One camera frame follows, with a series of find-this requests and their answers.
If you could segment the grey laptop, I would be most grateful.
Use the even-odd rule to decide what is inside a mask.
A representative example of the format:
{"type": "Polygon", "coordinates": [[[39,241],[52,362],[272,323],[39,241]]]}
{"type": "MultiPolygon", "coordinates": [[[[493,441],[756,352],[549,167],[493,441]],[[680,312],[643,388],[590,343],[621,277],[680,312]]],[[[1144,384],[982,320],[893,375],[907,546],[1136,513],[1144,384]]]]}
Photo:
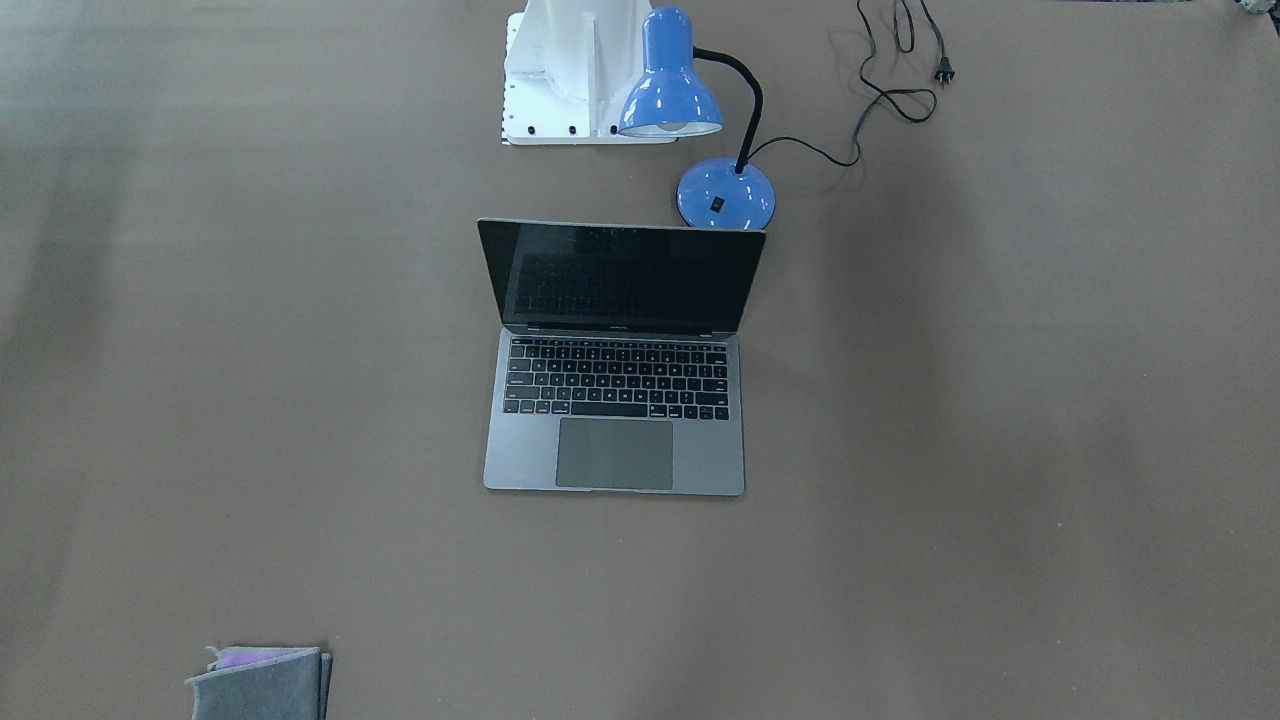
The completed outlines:
{"type": "Polygon", "coordinates": [[[502,329],[488,489],[737,497],[763,231],[481,218],[502,329]]]}

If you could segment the blue desk lamp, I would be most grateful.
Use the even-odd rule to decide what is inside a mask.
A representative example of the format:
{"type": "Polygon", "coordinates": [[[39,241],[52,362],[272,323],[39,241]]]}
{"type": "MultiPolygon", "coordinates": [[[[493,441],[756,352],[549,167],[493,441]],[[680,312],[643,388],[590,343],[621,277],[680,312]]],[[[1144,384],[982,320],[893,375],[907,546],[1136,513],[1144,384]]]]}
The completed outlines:
{"type": "Polygon", "coordinates": [[[618,131],[631,138],[713,135],[724,126],[721,106],[696,73],[698,60],[737,72],[753,95],[739,152],[690,167],[675,187],[675,202],[691,227],[764,231],[774,217],[774,186],[750,161],[764,109],[763,87],[737,58],[696,47],[692,22],[677,6],[658,6],[643,20],[643,70],[623,101],[618,131]]]}

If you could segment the folded grey cloth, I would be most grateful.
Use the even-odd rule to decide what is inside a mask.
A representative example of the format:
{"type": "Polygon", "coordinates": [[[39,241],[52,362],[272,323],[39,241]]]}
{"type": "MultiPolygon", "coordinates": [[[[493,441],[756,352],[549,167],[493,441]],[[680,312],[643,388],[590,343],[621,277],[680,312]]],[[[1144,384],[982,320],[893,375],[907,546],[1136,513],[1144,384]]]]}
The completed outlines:
{"type": "Polygon", "coordinates": [[[186,679],[192,719],[324,719],[332,655],[320,647],[212,647],[214,661],[186,679]]]}

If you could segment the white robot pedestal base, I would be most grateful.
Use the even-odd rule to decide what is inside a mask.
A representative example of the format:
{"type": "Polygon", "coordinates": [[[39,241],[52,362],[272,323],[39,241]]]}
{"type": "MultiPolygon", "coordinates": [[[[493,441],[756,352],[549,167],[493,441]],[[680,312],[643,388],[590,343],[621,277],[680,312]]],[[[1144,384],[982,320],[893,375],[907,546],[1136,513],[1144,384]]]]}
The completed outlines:
{"type": "Polygon", "coordinates": [[[512,146],[668,143],[621,135],[643,73],[649,1],[530,1],[507,20],[502,141],[512,146]]]}

